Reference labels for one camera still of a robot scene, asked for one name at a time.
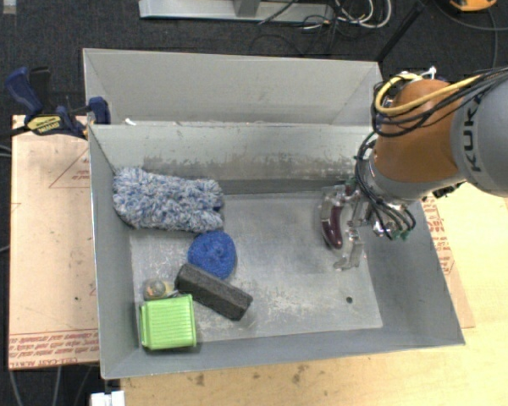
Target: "yellow cable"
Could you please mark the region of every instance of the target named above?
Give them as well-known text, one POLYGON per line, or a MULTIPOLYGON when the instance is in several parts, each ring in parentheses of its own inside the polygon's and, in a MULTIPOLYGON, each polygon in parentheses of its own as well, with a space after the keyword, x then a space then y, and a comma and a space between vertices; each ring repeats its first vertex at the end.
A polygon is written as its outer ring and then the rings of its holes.
POLYGON ((438 89, 437 91, 431 92, 428 95, 422 96, 420 98, 415 99, 414 101, 410 101, 406 104, 400 105, 398 107, 383 107, 382 106, 382 98, 384 97, 385 93, 394 85, 394 82, 400 81, 400 80, 422 80, 422 77, 420 75, 416 74, 401 74, 396 75, 395 77, 391 78, 385 85, 382 86, 382 88, 378 91, 378 94, 376 95, 374 106, 376 107, 376 110, 378 112, 382 112, 383 114, 387 116, 395 116, 397 114, 402 114, 404 112, 408 112, 412 110, 415 107, 418 107, 422 104, 424 104, 427 101, 432 100, 433 98, 443 95, 445 93, 448 93, 450 91, 455 91, 457 89, 460 89, 461 87, 465 87, 467 85, 470 85, 475 79, 477 79, 480 75, 476 75, 474 77, 470 77, 467 79, 464 79, 462 81, 458 81, 457 83, 454 83, 453 85, 447 85, 446 87, 443 87, 442 89, 438 89))

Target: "blue sponge ball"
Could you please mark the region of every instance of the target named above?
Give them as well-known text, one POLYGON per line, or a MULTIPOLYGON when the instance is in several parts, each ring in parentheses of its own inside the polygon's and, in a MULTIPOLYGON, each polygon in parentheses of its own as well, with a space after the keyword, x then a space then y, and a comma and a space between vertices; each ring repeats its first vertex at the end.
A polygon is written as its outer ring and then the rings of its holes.
POLYGON ((233 239, 219 230, 200 234, 188 249, 188 261, 215 277, 225 280, 235 266, 233 239))

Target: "green plastic container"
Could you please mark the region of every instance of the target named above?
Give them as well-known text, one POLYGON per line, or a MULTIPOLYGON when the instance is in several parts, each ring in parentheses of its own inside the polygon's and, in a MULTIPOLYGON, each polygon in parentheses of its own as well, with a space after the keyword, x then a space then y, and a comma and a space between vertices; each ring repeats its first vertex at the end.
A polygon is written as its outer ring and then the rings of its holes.
POLYGON ((194 306, 189 294, 141 305, 141 344, 150 350, 196 346, 194 306))

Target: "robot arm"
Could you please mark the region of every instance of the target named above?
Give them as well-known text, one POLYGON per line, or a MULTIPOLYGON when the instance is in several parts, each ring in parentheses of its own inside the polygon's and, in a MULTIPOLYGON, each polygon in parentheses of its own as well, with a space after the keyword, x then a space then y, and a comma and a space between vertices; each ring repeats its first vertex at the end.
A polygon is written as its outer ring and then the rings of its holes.
POLYGON ((404 239, 416 225, 407 207, 430 193, 468 182, 508 196, 508 67, 454 84, 396 75, 375 88, 372 124, 355 178, 326 193, 320 209, 343 268, 359 263, 357 228, 370 223, 379 236, 404 239))
POLYGON ((420 200, 467 181, 508 196, 508 68, 454 85, 413 78, 389 107, 384 94, 374 103, 379 137, 369 158, 380 195, 420 200))

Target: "bin floor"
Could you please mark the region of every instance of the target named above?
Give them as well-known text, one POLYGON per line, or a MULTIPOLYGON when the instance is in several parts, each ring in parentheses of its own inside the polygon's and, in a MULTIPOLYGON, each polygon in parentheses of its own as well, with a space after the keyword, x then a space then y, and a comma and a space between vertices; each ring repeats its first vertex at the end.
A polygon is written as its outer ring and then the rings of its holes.
MULTIPOLYGON (((240 321, 195 303, 198 340, 272 337, 382 326, 367 260, 337 271, 338 256, 318 230, 319 193, 226 195, 224 231, 235 242, 231 284, 254 298, 240 321)), ((195 235, 132 230, 130 246, 135 302, 143 283, 172 283, 195 235)))

